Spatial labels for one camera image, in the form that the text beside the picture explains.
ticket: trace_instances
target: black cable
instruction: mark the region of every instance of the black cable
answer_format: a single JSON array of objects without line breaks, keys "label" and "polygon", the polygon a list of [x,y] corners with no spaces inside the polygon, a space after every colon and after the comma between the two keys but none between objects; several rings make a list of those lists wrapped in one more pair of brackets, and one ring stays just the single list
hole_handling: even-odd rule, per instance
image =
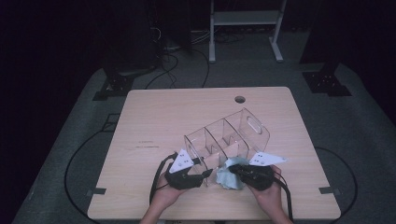
[{"label": "black cable", "polygon": [[355,204],[355,202],[356,202],[356,200],[357,200],[357,198],[358,198],[358,180],[356,179],[356,176],[355,176],[355,174],[353,173],[353,171],[352,171],[352,168],[350,168],[350,166],[347,164],[347,162],[343,159],[343,158],[341,158],[338,154],[336,154],[335,152],[333,152],[333,151],[331,151],[331,150],[329,150],[329,149],[327,149],[327,148],[324,148],[324,147],[314,147],[315,149],[320,149],[320,150],[323,150],[323,151],[327,151],[327,152],[329,152],[329,153],[331,153],[331,154],[333,154],[336,158],[338,158],[345,166],[346,166],[346,168],[348,169],[348,171],[350,172],[350,174],[352,175],[352,178],[353,178],[353,184],[354,184],[354,186],[355,186],[355,193],[354,193],[354,195],[353,195],[353,199],[352,199],[352,202],[349,204],[349,206],[346,208],[346,210],[344,210],[343,212],[341,212],[341,216],[340,217],[338,217],[337,219],[335,219],[335,220],[333,220],[333,221],[331,221],[330,223],[335,223],[335,222],[337,222],[341,217],[343,217],[347,212],[349,212],[349,210],[352,208],[352,206]]},{"label": "black cable", "polygon": [[163,170],[163,167],[165,166],[166,162],[170,159],[175,160],[177,157],[177,153],[175,152],[172,155],[169,155],[166,157],[163,161],[161,161],[160,165],[158,166],[157,172],[155,173],[154,179],[152,180],[152,185],[151,185],[151,191],[149,192],[149,198],[148,202],[151,204],[152,198],[154,197],[155,191],[157,190],[157,183],[158,179],[160,179],[160,174],[161,171]]},{"label": "black cable", "polygon": [[201,86],[201,88],[203,88],[206,84],[207,78],[209,77],[209,67],[210,67],[209,60],[207,59],[206,55],[204,53],[202,53],[201,51],[199,51],[198,49],[190,49],[190,50],[200,53],[205,58],[207,69],[206,69],[206,76],[205,76],[204,82],[202,83],[202,86]]},{"label": "black cable", "polygon": [[151,83],[153,83],[157,78],[159,78],[159,77],[161,77],[161,76],[163,76],[163,75],[165,75],[165,74],[168,74],[170,71],[172,71],[173,69],[175,69],[175,68],[177,67],[177,65],[178,65],[178,58],[177,58],[176,56],[172,55],[172,54],[169,54],[169,56],[172,56],[172,57],[174,57],[174,58],[176,59],[175,65],[172,66],[171,69],[165,70],[165,72],[163,72],[163,73],[159,74],[158,76],[156,76],[155,78],[153,78],[153,79],[146,85],[145,90],[147,90],[147,89],[149,88],[149,85],[151,85]]},{"label": "black cable", "polygon": [[289,219],[291,220],[291,222],[294,222],[294,218],[293,218],[293,209],[291,207],[291,194],[290,194],[290,190],[288,188],[288,186],[283,183],[282,181],[280,181],[280,179],[274,178],[274,181],[280,185],[280,187],[282,187],[283,190],[285,190],[286,192],[286,198],[288,201],[288,211],[289,211]]},{"label": "black cable", "polygon": [[97,134],[99,133],[109,133],[109,131],[106,129],[112,125],[117,125],[117,122],[108,122],[108,117],[107,117],[107,121],[106,123],[108,123],[108,125],[104,124],[102,129],[99,130],[98,132],[94,133],[93,135],[91,135],[88,139],[86,139],[79,147],[78,149],[73,153],[72,157],[70,158],[69,162],[67,163],[66,169],[64,171],[64,191],[66,193],[67,199],[69,200],[69,202],[76,208],[76,210],[78,210],[79,213],[81,213],[85,218],[87,218],[88,220],[90,220],[93,223],[97,223],[99,224],[98,221],[91,219],[90,217],[88,217],[88,215],[86,213],[84,213],[77,205],[76,203],[73,201],[72,197],[70,196],[70,192],[67,188],[67,174],[69,172],[69,168],[70,165],[73,161],[73,159],[76,157],[76,155],[81,151],[81,149],[91,140],[93,139]]}]

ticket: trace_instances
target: forearm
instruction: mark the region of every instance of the forearm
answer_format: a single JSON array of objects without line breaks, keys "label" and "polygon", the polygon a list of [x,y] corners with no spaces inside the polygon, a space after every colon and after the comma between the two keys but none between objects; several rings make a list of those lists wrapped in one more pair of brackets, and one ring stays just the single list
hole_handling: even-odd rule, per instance
[{"label": "forearm", "polygon": [[143,218],[140,220],[140,224],[155,224],[160,218],[161,214],[165,210],[165,206],[153,203]]},{"label": "forearm", "polygon": [[274,212],[269,216],[271,220],[275,224],[292,224],[291,220],[289,217],[283,212],[283,210]]}]

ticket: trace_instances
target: metal stand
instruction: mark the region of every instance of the metal stand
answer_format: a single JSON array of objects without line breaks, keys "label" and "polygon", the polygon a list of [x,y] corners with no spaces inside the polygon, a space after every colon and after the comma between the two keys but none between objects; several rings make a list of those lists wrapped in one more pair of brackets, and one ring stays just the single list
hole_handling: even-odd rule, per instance
[{"label": "metal stand", "polygon": [[287,0],[282,0],[280,10],[268,11],[215,11],[214,0],[210,5],[210,41],[209,41],[209,61],[216,62],[215,52],[215,26],[217,25],[260,25],[274,24],[274,36],[271,36],[270,44],[278,63],[283,62],[282,54],[277,46],[277,38],[280,31],[280,25],[283,20]]},{"label": "metal stand", "polygon": [[346,86],[341,85],[334,75],[339,62],[326,62],[318,72],[303,72],[306,83],[313,93],[327,93],[329,96],[351,96]]}]

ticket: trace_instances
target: dark background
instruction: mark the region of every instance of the dark background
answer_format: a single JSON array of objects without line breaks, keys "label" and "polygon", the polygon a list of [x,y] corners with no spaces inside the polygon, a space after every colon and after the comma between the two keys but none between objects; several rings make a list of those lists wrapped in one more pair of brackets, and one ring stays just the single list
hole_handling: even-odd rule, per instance
[{"label": "dark background", "polygon": [[[226,8],[228,3],[217,0],[216,7]],[[278,2],[230,1],[230,6],[272,9]],[[174,18],[169,17],[172,9]],[[396,122],[394,11],[392,0],[289,0],[282,30],[312,28],[301,63],[324,63],[335,55],[361,77]],[[0,2],[2,223],[15,216],[105,55],[110,52],[127,62],[156,64],[155,54],[161,51],[153,46],[155,34],[149,26],[161,25],[164,35],[168,31],[170,36],[183,36],[186,33],[172,34],[174,26],[189,26],[179,23],[183,21],[191,29],[207,29],[209,1]]]}]

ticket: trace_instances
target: gray carpet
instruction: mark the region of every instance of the gray carpet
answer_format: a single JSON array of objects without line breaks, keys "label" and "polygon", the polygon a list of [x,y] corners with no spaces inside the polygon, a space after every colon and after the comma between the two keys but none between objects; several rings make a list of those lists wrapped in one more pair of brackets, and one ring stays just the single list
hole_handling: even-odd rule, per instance
[{"label": "gray carpet", "polygon": [[[358,197],[338,223],[393,223],[396,219],[396,129],[374,99],[362,86],[359,76],[340,64],[336,76],[352,96],[329,97],[312,93],[302,72],[318,71],[321,64],[299,64],[309,33],[281,33],[279,48],[285,62],[277,63],[268,43],[268,34],[245,35],[242,41],[216,45],[217,62],[210,64],[205,88],[286,86],[290,88],[311,140],[339,155],[351,168],[359,186]],[[195,49],[208,55],[208,45]],[[193,51],[172,53],[178,64],[168,75],[157,78],[149,89],[201,88],[207,70],[205,57]],[[163,57],[170,69],[175,58]],[[161,74],[161,68],[138,77],[133,89],[145,89]],[[70,203],[64,191],[64,173],[70,163],[67,187],[76,206],[86,213],[91,201],[112,132],[100,132],[109,114],[122,110],[125,97],[93,101],[106,75],[100,69],[92,75],[60,132],[46,162],[21,206],[14,223],[91,223]],[[318,150],[331,186],[339,191],[336,200],[345,211],[353,200],[352,175],[339,158]],[[296,220],[296,223],[329,223],[329,220]],[[101,221],[101,223],[134,223]]]}]

